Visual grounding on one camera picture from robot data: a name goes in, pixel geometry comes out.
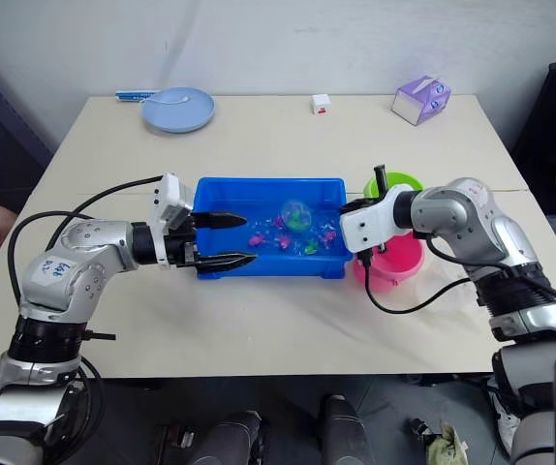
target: purple tissue box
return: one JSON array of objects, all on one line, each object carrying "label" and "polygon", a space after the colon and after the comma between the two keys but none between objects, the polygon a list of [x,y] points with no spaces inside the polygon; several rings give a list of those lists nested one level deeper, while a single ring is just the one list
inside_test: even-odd
[{"label": "purple tissue box", "polygon": [[449,97],[447,85],[424,76],[398,88],[392,111],[416,126],[442,111]]}]

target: gray floor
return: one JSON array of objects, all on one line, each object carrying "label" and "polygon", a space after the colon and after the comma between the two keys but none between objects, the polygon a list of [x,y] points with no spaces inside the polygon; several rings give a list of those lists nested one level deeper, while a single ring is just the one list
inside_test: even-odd
[{"label": "gray floor", "polygon": [[202,430],[229,413],[254,409],[270,424],[268,465],[319,464],[315,419],[329,393],[343,393],[356,407],[379,465],[425,463],[404,430],[413,417],[435,430],[441,419],[454,425],[472,465],[508,463],[496,446],[488,404],[479,389],[462,383],[416,387],[394,376],[300,376],[164,380],[149,387],[108,382],[108,410],[98,434],[66,463],[147,464],[156,423]]}]

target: white wall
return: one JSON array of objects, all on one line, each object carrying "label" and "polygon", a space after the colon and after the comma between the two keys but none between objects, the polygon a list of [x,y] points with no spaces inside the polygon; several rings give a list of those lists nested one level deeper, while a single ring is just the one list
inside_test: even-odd
[{"label": "white wall", "polygon": [[0,83],[56,147],[88,95],[476,93],[512,144],[556,61],[556,0],[0,0]]}]

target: light blue plate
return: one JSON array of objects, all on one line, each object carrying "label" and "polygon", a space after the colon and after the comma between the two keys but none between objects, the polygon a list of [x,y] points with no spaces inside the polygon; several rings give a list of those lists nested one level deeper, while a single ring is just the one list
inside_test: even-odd
[{"label": "light blue plate", "polygon": [[152,95],[142,104],[142,118],[162,131],[189,133],[209,122],[215,103],[192,87],[174,87]]}]

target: white table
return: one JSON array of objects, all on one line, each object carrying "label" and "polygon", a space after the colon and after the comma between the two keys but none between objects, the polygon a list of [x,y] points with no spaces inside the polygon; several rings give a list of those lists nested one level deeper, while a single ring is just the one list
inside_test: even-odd
[{"label": "white table", "polygon": [[[476,98],[453,97],[417,128],[388,110],[388,96],[333,97],[333,113],[324,116],[309,112],[307,97],[216,101],[206,128],[174,136],[147,131],[135,104],[89,99],[22,216],[71,209],[111,185],[164,171],[191,186],[205,175],[340,176],[356,193],[384,162],[427,186],[462,175],[482,179],[524,227],[556,287],[555,236]],[[113,195],[88,212],[145,220],[152,189]],[[19,270],[43,250],[58,221],[26,229],[16,251]],[[427,256],[415,278],[380,300],[415,304],[459,276],[460,267]],[[16,316],[3,248],[0,353]],[[112,279],[89,324],[115,332],[117,341],[90,341],[82,352],[108,377],[489,371],[499,344],[487,320],[471,284],[415,314],[390,316],[370,304],[350,267],[341,281],[198,281],[190,269],[144,266]]]}]

